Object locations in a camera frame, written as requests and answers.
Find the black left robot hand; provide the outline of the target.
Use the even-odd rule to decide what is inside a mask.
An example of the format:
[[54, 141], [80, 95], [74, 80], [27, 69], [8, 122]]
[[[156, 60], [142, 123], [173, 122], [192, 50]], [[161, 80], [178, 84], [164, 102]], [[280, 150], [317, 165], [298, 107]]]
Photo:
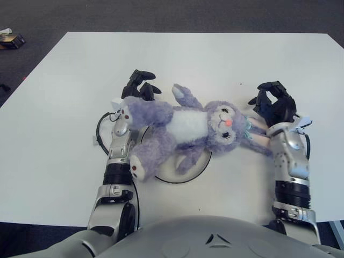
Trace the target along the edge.
[[155, 95], [162, 91], [147, 81], [154, 80], [156, 76], [148, 71], [135, 70], [130, 76], [130, 80], [123, 88], [121, 99], [128, 96], [142, 98], [145, 101], [154, 101]]

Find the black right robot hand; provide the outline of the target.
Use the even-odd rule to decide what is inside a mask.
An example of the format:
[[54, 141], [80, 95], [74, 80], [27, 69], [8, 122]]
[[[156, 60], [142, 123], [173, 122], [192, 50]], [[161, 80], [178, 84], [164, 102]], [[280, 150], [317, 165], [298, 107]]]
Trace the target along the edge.
[[265, 120], [268, 127], [295, 121], [295, 100], [279, 81], [262, 83], [257, 89], [259, 93], [248, 104], [254, 106], [253, 110]]

